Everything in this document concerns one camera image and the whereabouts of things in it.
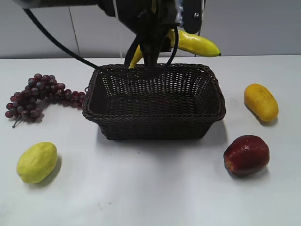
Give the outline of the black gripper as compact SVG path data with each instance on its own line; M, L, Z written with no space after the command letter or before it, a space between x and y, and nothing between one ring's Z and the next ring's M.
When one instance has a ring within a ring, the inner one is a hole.
M98 0L97 5L137 35L124 66L134 68L143 54L147 73L161 72L157 60L170 29L178 26L195 34L203 23L201 0Z

